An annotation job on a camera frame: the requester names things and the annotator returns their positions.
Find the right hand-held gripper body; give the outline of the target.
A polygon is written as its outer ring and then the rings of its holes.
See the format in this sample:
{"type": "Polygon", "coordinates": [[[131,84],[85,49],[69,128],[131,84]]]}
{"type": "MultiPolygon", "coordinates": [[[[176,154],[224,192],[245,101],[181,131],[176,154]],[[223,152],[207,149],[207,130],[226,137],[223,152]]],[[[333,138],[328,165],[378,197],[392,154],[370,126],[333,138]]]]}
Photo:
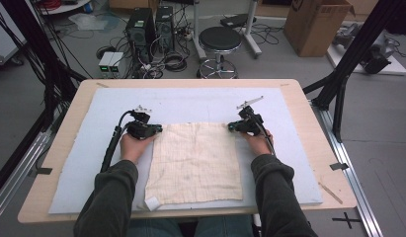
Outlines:
{"type": "Polygon", "coordinates": [[[241,119],[239,122],[239,129],[240,132],[252,132],[254,135],[258,135],[261,132],[261,125],[263,123],[262,117],[259,114],[256,114],[254,110],[251,108],[251,105],[262,100],[263,96],[245,101],[242,105],[238,106],[240,111],[248,110],[251,115],[248,118],[241,119]]]}

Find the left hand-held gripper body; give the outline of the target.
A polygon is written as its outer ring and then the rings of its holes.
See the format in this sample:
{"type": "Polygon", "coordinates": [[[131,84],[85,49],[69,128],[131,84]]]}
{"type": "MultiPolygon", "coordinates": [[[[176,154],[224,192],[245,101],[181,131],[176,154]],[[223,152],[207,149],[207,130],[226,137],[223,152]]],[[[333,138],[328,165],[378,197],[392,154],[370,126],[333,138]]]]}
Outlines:
{"type": "Polygon", "coordinates": [[[134,117],[134,120],[126,124],[127,133],[136,139],[145,139],[155,135],[156,132],[153,130],[152,124],[138,120],[138,113],[149,115],[150,110],[139,105],[136,109],[130,111],[129,114],[134,117]]]}

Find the cream patterned cloth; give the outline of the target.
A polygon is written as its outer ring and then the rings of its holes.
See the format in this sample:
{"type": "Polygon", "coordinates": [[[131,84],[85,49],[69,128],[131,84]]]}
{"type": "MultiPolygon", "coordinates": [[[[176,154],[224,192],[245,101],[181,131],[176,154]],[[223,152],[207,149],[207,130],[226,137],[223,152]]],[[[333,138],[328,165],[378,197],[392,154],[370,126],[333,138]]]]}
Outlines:
{"type": "Polygon", "coordinates": [[[154,141],[144,203],[165,204],[241,200],[235,136],[218,122],[165,124],[154,141]]]}

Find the person's right hand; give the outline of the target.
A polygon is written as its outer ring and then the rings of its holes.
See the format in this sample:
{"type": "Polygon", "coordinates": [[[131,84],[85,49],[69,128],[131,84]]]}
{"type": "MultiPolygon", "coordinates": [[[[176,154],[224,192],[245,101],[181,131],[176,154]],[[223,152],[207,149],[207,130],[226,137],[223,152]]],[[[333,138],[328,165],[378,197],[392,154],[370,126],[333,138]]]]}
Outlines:
{"type": "Polygon", "coordinates": [[[264,154],[273,154],[267,139],[273,139],[271,133],[266,130],[266,135],[258,134],[256,136],[241,132],[240,135],[248,142],[251,150],[256,156],[264,154]]]}

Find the person's left hand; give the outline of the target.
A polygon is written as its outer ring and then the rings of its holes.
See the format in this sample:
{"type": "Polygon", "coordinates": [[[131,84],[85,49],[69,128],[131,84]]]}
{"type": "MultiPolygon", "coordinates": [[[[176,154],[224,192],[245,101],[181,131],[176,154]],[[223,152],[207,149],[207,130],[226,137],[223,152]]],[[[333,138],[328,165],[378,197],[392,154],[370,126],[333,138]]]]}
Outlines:
{"type": "Polygon", "coordinates": [[[132,137],[130,134],[124,134],[120,141],[121,158],[137,165],[139,158],[155,138],[156,136],[151,136],[140,140],[132,137]]]}

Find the white foam mat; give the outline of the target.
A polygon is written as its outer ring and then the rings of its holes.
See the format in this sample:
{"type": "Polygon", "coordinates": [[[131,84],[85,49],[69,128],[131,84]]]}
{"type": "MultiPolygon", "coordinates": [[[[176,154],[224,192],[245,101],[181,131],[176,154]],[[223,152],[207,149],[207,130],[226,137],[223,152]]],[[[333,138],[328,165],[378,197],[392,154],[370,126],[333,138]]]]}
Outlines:
{"type": "MultiPolygon", "coordinates": [[[[128,111],[139,105],[150,110],[150,123],[218,122],[228,125],[239,119],[238,106],[263,96],[252,104],[264,126],[274,137],[274,149],[279,159],[293,168],[295,195],[301,204],[320,204],[323,201],[318,183],[307,159],[298,132],[279,88],[101,88],[80,125],[71,151],[62,167],[55,195],[49,208],[51,214],[77,213],[94,190],[94,180],[102,168],[112,133],[124,126],[131,117],[128,111]]],[[[139,159],[138,181],[132,209],[135,212],[161,212],[209,208],[254,208],[255,183],[251,171],[254,158],[246,140],[235,136],[240,178],[241,200],[215,200],[199,203],[165,204],[150,210],[144,203],[145,186],[149,177],[153,145],[139,159]]]]}

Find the white power supply box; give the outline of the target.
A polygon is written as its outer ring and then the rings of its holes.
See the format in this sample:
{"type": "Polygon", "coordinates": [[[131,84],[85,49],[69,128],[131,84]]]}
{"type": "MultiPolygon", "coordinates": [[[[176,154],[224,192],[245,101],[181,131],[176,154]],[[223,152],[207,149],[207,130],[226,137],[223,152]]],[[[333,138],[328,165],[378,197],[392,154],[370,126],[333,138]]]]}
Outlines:
{"type": "Polygon", "coordinates": [[[109,64],[110,73],[113,78],[121,78],[124,65],[123,65],[123,53],[114,52],[113,57],[109,64]]]}
{"type": "Polygon", "coordinates": [[[106,51],[99,62],[99,68],[104,78],[108,78],[110,76],[110,64],[113,55],[114,54],[112,52],[106,51]]]}

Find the black round stool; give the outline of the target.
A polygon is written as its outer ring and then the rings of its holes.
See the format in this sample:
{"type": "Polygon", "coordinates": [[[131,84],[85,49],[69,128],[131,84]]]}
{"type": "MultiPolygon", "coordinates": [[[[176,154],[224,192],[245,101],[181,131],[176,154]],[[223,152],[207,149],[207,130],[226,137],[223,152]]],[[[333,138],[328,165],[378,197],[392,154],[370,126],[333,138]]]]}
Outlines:
{"type": "Polygon", "coordinates": [[[242,43],[238,32],[228,27],[211,27],[199,35],[199,45],[205,52],[212,52],[214,58],[204,60],[197,71],[202,79],[235,79],[238,72],[233,63],[224,59],[226,54],[236,51],[242,43]]]}

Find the white stand leg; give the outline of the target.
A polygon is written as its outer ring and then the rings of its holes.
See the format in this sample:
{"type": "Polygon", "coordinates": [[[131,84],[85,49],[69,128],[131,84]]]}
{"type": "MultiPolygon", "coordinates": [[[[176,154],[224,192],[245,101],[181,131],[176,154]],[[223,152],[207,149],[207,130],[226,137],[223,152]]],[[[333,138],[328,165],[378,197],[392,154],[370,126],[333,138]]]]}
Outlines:
{"type": "Polygon", "coordinates": [[[248,10],[248,18],[246,22],[246,28],[244,32],[244,39],[250,46],[250,49],[253,53],[255,59],[257,59],[261,54],[262,51],[260,50],[258,44],[255,42],[254,38],[252,37],[252,27],[255,19],[256,8],[258,6],[258,0],[250,0],[249,10],[248,10]]]}
{"type": "Polygon", "coordinates": [[[199,35],[200,35],[200,0],[193,0],[194,3],[194,29],[192,33],[193,43],[195,45],[199,60],[206,60],[206,54],[203,48],[200,46],[199,35]]]}

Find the large black computer tower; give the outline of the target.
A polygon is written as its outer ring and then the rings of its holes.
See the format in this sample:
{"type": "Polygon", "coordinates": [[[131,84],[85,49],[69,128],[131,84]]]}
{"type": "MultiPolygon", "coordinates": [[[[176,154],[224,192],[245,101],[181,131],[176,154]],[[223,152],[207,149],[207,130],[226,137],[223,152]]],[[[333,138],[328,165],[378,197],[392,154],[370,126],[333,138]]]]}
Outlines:
{"type": "Polygon", "coordinates": [[[128,42],[143,62],[153,60],[156,40],[153,12],[151,8],[135,8],[125,27],[128,42]]]}

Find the slim black computer tower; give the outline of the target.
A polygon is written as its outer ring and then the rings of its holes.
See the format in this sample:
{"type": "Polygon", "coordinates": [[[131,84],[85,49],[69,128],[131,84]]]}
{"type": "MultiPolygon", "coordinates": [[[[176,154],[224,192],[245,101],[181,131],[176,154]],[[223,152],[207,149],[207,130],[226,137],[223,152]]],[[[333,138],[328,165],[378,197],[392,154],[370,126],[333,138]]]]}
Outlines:
{"type": "Polygon", "coordinates": [[[174,50],[173,7],[159,6],[156,12],[156,31],[160,52],[174,50]]]}

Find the black flat pedal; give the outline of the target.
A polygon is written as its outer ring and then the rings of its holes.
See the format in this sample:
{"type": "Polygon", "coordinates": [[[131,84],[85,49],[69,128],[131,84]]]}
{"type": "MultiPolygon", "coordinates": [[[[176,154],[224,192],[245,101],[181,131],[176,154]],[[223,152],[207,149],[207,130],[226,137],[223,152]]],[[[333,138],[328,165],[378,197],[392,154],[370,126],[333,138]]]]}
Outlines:
{"type": "Polygon", "coordinates": [[[232,17],[224,17],[223,19],[220,20],[220,23],[224,27],[229,27],[232,29],[243,28],[247,25],[248,19],[249,19],[248,14],[238,14],[232,17]]]}

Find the person's left leg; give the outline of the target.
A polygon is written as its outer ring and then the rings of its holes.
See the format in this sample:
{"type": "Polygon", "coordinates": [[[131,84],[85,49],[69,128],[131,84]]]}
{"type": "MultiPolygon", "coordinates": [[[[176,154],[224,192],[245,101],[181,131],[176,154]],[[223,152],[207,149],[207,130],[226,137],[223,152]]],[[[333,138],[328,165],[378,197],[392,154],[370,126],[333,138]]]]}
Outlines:
{"type": "Polygon", "coordinates": [[[172,219],[137,219],[133,220],[126,232],[126,237],[182,237],[178,223],[172,219]]]}

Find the person's leg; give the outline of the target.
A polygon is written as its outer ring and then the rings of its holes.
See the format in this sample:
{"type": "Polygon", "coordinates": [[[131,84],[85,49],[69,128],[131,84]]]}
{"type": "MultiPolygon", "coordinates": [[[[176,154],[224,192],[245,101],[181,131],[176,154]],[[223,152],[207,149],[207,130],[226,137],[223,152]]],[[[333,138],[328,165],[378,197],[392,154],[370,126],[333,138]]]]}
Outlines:
{"type": "Polygon", "coordinates": [[[194,237],[253,237],[249,215],[225,215],[199,219],[194,237]]]}
{"type": "Polygon", "coordinates": [[[172,219],[137,219],[133,220],[126,232],[126,237],[182,237],[178,223],[172,219]]]}

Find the person's right leg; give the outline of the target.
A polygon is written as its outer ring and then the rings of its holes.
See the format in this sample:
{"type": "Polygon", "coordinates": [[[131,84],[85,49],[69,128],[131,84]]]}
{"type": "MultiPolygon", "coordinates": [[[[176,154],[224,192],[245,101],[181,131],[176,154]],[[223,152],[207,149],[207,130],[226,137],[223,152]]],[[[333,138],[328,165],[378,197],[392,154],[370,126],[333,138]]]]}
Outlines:
{"type": "Polygon", "coordinates": [[[225,215],[199,219],[194,237],[253,237],[249,215],[225,215]]]}

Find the thin wooden stick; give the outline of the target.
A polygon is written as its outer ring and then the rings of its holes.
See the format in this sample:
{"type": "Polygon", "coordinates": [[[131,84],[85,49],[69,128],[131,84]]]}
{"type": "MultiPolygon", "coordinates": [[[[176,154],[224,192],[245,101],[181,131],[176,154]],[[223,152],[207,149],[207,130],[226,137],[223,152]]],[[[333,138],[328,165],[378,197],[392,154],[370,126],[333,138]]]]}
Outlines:
{"type": "Polygon", "coordinates": [[[318,182],[318,185],[327,193],[329,194],[335,201],[337,201],[339,204],[343,204],[343,201],[335,194],[333,193],[329,188],[327,188],[325,185],[322,183],[318,182]]]}

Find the brown cardboard box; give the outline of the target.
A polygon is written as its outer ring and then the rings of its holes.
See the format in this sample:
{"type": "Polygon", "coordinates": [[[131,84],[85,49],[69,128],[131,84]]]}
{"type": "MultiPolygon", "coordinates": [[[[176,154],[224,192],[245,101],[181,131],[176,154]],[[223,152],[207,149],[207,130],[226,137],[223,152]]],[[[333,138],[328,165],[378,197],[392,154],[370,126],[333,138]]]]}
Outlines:
{"type": "Polygon", "coordinates": [[[284,35],[298,56],[324,56],[349,12],[348,0],[292,0],[284,35]]]}

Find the clear plastic sheet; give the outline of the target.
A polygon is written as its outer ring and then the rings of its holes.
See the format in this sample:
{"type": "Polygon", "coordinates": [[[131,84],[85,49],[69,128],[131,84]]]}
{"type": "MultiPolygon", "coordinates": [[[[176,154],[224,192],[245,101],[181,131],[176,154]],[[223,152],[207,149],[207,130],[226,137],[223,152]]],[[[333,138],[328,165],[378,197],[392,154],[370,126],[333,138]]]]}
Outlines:
{"type": "Polygon", "coordinates": [[[68,17],[68,20],[76,25],[79,31],[105,31],[114,29],[118,20],[111,16],[95,16],[78,13],[68,17]]]}

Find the grey device on board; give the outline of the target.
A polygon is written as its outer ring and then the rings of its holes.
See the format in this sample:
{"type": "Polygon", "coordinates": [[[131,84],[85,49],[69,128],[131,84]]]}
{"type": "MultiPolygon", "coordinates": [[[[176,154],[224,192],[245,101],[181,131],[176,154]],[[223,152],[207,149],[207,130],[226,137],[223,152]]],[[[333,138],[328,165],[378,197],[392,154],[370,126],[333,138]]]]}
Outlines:
{"type": "Polygon", "coordinates": [[[347,28],[340,29],[334,36],[332,44],[341,45],[344,49],[347,49],[359,33],[360,29],[361,27],[357,23],[353,23],[347,28]]]}

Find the black tape cross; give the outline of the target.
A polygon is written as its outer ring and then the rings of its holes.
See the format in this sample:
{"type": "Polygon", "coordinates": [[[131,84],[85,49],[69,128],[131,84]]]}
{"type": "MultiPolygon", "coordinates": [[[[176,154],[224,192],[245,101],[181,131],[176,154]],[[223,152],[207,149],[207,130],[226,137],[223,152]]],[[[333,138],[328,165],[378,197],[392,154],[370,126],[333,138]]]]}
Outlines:
{"type": "Polygon", "coordinates": [[[333,217],[332,218],[333,221],[336,222],[345,222],[348,226],[349,229],[353,228],[353,224],[354,223],[361,223],[362,221],[358,218],[352,218],[348,215],[347,212],[344,212],[344,216],[343,217],[333,217]]]}

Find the white round table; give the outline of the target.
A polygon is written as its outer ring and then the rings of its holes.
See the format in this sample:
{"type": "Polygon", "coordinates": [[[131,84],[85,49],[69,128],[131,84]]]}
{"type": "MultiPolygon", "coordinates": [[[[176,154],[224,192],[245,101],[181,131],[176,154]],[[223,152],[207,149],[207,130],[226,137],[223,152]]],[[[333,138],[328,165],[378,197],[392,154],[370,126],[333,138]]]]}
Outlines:
{"type": "Polygon", "coordinates": [[[94,9],[93,2],[92,0],[77,0],[77,2],[73,4],[65,4],[64,2],[62,2],[61,5],[57,8],[41,8],[41,12],[46,15],[54,15],[73,11],[76,9],[83,9],[86,12],[91,12],[94,9]]]}

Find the black device on board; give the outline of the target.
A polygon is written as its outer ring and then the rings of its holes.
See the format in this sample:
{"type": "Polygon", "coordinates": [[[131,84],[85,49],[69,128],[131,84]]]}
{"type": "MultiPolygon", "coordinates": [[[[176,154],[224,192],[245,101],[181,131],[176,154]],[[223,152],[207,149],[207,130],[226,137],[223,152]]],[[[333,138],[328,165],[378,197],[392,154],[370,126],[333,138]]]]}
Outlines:
{"type": "Polygon", "coordinates": [[[377,74],[384,67],[390,64],[388,57],[391,56],[393,50],[390,47],[373,45],[365,53],[360,65],[368,74],[377,74]]]}

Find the white floor board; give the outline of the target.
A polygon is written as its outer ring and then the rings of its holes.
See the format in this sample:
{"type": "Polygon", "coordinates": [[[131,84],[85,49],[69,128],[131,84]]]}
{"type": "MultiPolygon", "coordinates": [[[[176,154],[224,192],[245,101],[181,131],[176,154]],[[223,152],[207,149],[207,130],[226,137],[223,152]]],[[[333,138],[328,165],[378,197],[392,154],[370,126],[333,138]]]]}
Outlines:
{"type": "MultiPolygon", "coordinates": [[[[375,42],[371,45],[380,45],[380,46],[386,46],[390,47],[393,50],[395,50],[394,47],[394,40],[388,38],[385,33],[381,33],[375,42]]],[[[341,45],[331,45],[329,46],[327,50],[327,56],[330,59],[332,65],[336,67],[339,62],[341,61],[343,55],[347,49],[344,49],[341,45]]],[[[388,64],[386,67],[384,67],[380,72],[377,74],[387,74],[387,75],[406,75],[406,69],[391,55],[388,57],[388,60],[390,61],[390,64],[388,64]]],[[[365,72],[365,70],[362,68],[360,64],[356,66],[354,69],[355,73],[362,73],[362,74],[368,74],[365,72]]]]}

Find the white panel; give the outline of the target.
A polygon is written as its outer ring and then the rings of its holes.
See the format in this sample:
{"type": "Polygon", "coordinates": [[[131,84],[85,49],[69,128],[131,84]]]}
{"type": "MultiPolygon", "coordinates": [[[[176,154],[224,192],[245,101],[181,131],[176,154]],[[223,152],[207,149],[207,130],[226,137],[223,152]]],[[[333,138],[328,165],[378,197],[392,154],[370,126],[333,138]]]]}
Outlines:
{"type": "MultiPolygon", "coordinates": [[[[23,37],[22,33],[19,31],[16,24],[9,16],[1,2],[0,20],[4,22],[4,24],[10,29],[10,31],[16,36],[16,38],[22,42],[22,44],[26,43],[26,40],[23,37]]],[[[0,25],[0,65],[5,64],[18,50],[18,47],[15,45],[9,34],[0,25]]]]}

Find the aluminium rail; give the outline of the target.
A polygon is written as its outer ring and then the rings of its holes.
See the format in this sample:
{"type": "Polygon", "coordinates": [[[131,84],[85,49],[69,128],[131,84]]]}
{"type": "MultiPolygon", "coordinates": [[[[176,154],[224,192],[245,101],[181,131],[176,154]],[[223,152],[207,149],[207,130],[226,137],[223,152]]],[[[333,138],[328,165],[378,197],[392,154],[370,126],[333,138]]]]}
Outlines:
{"type": "Polygon", "coordinates": [[[0,170],[0,216],[50,140],[50,132],[28,133],[0,170]]]}
{"type": "Polygon", "coordinates": [[[371,206],[366,198],[361,182],[357,176],[355,168],[351,162],[348,152],[342,142],[339,142],[337,136],[332,131],[333,119],[328,111],[321,111],[311,105],[312,111],[316,114],[319,123],[330,143],[330,146],[336,155],[338,163],[342,166],[342,172],[348,180],[356,200],[356,210],[359,213],[361,224],[365,229],[367,237],[383,237],[383,233],[374,216],[371,206]]]}

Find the black metal frame strut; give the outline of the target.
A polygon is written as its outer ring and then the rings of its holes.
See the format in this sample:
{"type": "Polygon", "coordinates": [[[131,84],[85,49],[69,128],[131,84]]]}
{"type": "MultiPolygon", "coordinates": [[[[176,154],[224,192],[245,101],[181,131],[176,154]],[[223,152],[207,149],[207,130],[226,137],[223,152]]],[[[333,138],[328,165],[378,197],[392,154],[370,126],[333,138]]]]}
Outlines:
{"type": "Polygon", "coordinates": [[[304,94],[309,94],[321,88],[319,95],[312,100],[313,106],[321,111],[327,111],[330,103],[336,99],[332,132],[338,142],[342,142],[341,123],[348,79],[365,56],[366,51],[398,13],[405,1],[378,0],[336,68],[323,79],[302,89],[304,94]]]}

